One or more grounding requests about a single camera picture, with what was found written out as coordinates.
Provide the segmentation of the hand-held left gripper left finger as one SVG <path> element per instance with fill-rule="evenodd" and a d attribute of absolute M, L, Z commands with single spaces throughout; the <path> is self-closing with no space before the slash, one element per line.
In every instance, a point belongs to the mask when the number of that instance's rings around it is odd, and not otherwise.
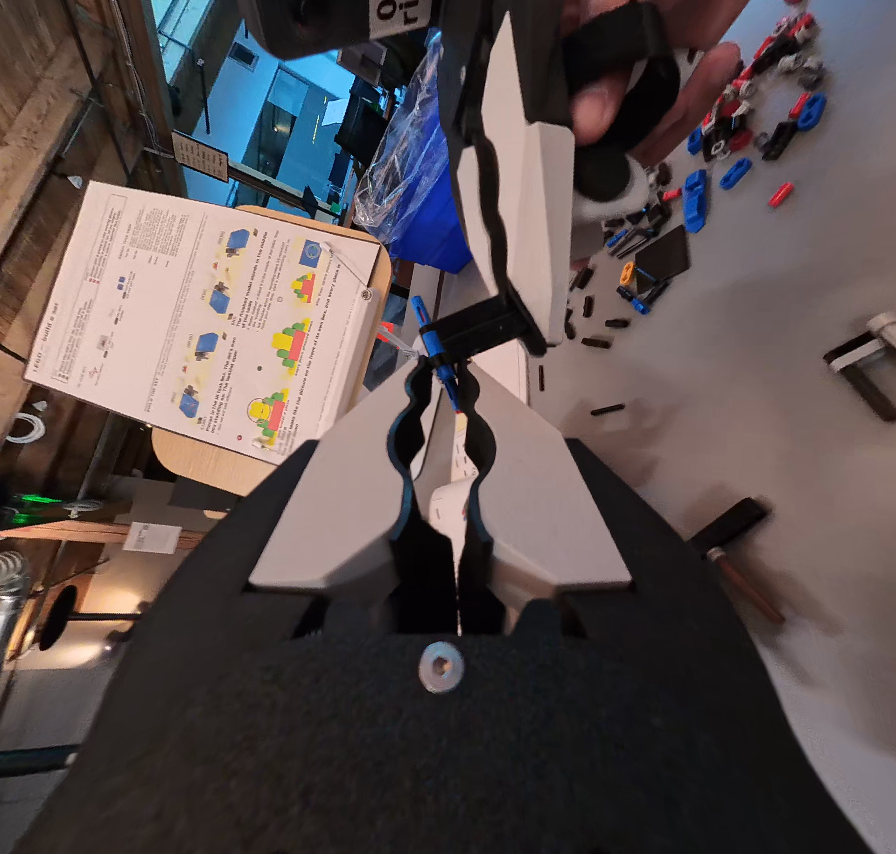
<path fill-rule="evenodd" d="M 397 632 L 455 632 L 454 553 L 423 517 L 410 466 L 423 447 L 428 361 L 408 363 L 317 442 L 249 576 L 262 591 L 383 610 Z"/>

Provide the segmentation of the silver air duct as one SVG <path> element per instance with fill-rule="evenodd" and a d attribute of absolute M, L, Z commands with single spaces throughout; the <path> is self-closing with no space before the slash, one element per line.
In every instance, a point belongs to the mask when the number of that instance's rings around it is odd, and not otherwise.
<path fill-rule="evenodd" d="M 14 550 L 1 552 L 1 665 L 31 586 L 28 559 Z"/>

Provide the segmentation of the open instruction booklet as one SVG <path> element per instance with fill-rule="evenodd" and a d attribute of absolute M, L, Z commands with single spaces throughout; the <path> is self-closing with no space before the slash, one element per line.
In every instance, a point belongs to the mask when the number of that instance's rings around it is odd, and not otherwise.
<path fill-rule="evenodd" d="M 423 470 L 434 421 L 442 400 L 446 400 L 442 383 L 434 376 L 431 382 L 430 402 L 420 419 L 424 434 L 423 444 L 411 461 L 410 473 L 413 480 L 417 480 Z M 463 413 L 453 412 L 449 405 L 447 411 L 449 417 L 454 420 L 450 481 L 432 493 L 427 519 L 436 531 L 451 540 L 454 556 L 458 557 L 465 542 L 469 491 L 478 471 L 465 449 L 467 417 Z"/>

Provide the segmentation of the hanging paper sign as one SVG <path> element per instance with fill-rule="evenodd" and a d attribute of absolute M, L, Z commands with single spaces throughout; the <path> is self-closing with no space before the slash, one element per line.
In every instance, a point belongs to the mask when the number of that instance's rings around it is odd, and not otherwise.
<path fill-rule="evenodd" d="M 230 158 L 226 151 L 179 131 L 171 132 L 171 141 L 173 158 L 178 165 L 222 183 L 230 180 Z"/>

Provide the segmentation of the black lego beam assembly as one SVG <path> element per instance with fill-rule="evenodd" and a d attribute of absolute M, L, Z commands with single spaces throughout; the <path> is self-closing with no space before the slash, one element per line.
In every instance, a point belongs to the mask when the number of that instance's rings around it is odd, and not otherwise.
<path fill-rule="evenodd" d="M 420 296 L 409 305 L 420 326 L 420 339 L 429 364 L 447 393 L 456 414 L 462 411 L 457 365 L 509 341 L 529 330 L 523 312 L 510 300 L 494 296 L 435 322 Z"/>

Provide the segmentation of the printed instruction sheet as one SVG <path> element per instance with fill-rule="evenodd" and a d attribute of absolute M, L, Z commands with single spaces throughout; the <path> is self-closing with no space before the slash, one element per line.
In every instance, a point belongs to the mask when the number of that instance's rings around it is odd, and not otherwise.
<path fill-rule="evenodd" d="M 382 246 L 90 181 L 25 378 L 279 465 L 350 408 Z"/>

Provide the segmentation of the pile of small lego pieces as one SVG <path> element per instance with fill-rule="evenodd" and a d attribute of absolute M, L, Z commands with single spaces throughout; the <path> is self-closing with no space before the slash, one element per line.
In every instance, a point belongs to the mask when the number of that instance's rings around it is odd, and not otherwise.
<path fill-rule="evenodd" d="M 667 166 L 653 166 L 647 173 L 646 204 L 626 218 L 606 221 L 604 246 L 609 254 L 634 256 L 623 266 L 617 295 L 641 315 L 650 314 L 672 280 L 690 268 L 690 237 L 703 230 L 709 214 L 711 165 L 738 154 L 718 181 L 722 191 L 730 191 L 754 166 L 745 153 L 748 147 L 755 148 L 763 162 L 775 162 L 823 118 L 828 96 L 821 86 L 827 69 L 814 53 L 819 24 L 805 8 L 806 0 L 782 1 L 788 14 L 778 20 L 753 59 L 738 64 L 737 74 L 687 138 L 687 152 L 699 155 L 704 167 L 690 173 L 680 187 L 669 189 Z M 750 125 L 752 99 L 767 75 L 793 75 L 801 94 L 773 131 L 755 134 Z"/>

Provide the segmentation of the clear plastic bag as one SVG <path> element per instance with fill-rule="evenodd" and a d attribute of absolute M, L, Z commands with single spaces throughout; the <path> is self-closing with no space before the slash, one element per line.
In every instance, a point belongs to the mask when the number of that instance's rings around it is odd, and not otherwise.
<path fill-rule="evenodd" d="M 357 185 L 354 222 L 384 246 L 407 231 L 449 166 L 438 97 L 442 54 L 442 33 L 437 31 Z"/>

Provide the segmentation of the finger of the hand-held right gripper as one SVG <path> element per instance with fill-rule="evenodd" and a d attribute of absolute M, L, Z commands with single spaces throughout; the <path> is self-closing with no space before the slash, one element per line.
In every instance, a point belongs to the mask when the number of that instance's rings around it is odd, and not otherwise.
<path fill-rule="evenodd" d="M 520 340 L 544 355 L 564 335 L 574 134 L 556 32 L 526 18 L 448 23 L 448 151 L 454 201 L 487 290 L 523 312 Z"/>

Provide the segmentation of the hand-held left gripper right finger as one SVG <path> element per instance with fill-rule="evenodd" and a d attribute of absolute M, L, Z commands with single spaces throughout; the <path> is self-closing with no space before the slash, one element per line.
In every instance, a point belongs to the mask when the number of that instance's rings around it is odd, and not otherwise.
<path fill-rule="evenodd" d="M 469 489 L 458 605 L 464 632 L 504 632 L 532 600 L 632 584 L 563 435 L 474 364 L 458 369 Z"/>

